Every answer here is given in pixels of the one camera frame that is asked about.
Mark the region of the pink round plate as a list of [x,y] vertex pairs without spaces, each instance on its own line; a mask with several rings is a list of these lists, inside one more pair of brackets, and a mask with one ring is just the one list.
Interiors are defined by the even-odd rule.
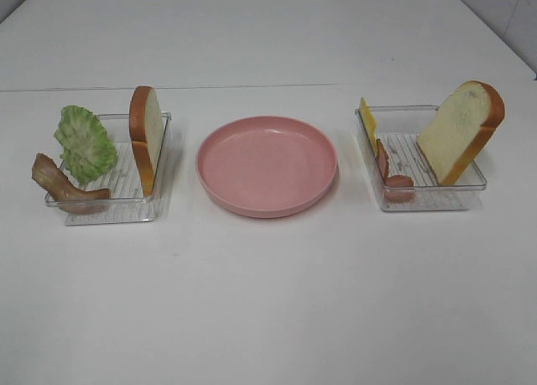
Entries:
[[219,127],[199,147],[196,172],[224,209],[278,218],[313,206],[338,170],[336,149],[318,128],[278,116],[239,119]]

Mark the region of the bacon strip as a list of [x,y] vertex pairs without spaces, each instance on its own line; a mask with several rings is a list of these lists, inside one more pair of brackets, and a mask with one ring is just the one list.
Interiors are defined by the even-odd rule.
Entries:
[[62,211],[75,215],[90,215],[108,210],[108,205],[83,205],[83,201],[107,200],[111,196],[108,188],[85,191],[76,188],[67,176],[56,166],[53,159],[43,153],[37,153],[31,169],[31,178],[62,203]]
[[409,202],[414,198],[414,181],[407,175],[389,173],[388,153],[380,139],[376,140],[377,164],[384,185],[384,197],[397,203]]

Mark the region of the bread slice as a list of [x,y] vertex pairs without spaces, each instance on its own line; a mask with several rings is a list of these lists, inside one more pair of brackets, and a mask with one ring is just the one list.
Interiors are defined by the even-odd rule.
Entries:
[[504,115],[502,97],[480,81],[461,84],[444,100],[417,138],[439,185],[454,185],[459,180]]
[[153,193],[164,136],[158,97],[151,86],[138,86],[133,92],[129,105],[129,134],[143,196],[147,197]]

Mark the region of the clear plastic tray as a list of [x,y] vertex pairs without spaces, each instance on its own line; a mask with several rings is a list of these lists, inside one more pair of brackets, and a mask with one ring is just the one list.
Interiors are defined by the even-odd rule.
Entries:
[[437,105],[370,106],[379,139],[388,155],[389,176],[412,179],[412,187],[390,188],[383,182],[373,145],[368,137],[362,113],[357,116],[357,141],[367,168],[378,206],[387,212],[463,211],[473,207],[487,181],[475,163],[471,163],[451,186],[439,185],[417,137],[434,119]]
[[118,160],[115,167],[99,179],[81,188],[86,191],[108,188],[106,200],[59,201],[46,194],[45,205],[58,210],[67,226],[101,225],[153,221],[169,205],[177,163],[180,161],[181,137],[172,129],[170,112],[161,114],[164,136],[152,195],[143,195],[138,167],[133,155],[127,114],[103,114],[99,118],[114,142]]

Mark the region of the left clear plastic tray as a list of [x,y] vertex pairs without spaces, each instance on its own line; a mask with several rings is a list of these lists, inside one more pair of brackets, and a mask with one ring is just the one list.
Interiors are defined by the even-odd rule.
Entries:
[[152,195],[143,195],[138,167],[133,155],[127,114],[103,114],[99,118],[114,142],[118,160],[115,167],[99,179],[81,188],[86,191],[108,188],[106,200],[59,201],[46,194],[45,205],[58,210],[67,226],[101,225],[153,221],[169,205],[177,163],[180,161],[181,137],[172,129],[170,112],[161,114],[164,136]]

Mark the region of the yellow cheese slice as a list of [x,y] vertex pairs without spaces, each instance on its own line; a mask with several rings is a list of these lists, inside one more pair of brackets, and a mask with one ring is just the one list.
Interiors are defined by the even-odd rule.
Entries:
[[373,154],[377,155],[378,154],[378,144],[377,144],[377,137],[376,137],[377,122],[368,104],[366,103],[366,100],[364,97],[362,97],[360,100],[358,111],[360,113],[360,116],[362,117],[362,122],[365,128],[366,134],[368,136],[368,140],[371,144]]

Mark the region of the right clear plastic tray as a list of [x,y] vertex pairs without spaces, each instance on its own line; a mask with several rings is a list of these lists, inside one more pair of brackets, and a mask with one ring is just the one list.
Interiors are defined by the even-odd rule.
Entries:
[[475,163],[471,163],[451,186],[439,185],[417,137],[434,119],[437,105],[370,106],[379,139],[388,155],[389,176],[412,179],[412,187],[390,188],[383,182],[373,145],[368,137],[362,113],[357,116],[357,141],[367,168],[378,206],[387,212],[463,211],[473,207],[487,181]]

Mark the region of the green lettuce leaf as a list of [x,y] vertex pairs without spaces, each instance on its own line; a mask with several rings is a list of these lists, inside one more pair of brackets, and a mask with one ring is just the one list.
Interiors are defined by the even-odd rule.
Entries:
[[84,107],[63,107],[54,137],[63,148],[60,157],[66,169],[81,185],[103,176],[117,163],[117,150],[107,130]]

